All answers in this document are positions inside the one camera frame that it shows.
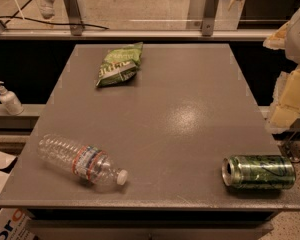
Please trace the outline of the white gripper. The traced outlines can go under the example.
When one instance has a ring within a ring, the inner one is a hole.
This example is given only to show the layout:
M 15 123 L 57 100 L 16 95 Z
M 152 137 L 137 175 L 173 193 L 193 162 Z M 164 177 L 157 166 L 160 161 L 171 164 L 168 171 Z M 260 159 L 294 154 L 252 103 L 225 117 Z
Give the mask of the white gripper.
M 272 50 L 284 50 L 286 58 L 300 64 L 300 8 L 289 23 L 286 22 L 267 37 L 263 46 Z M 281 72 L 273 91 L 266 120 L 269 133 L 283 133 L 300 115 L 300 65 L 291 73 Z

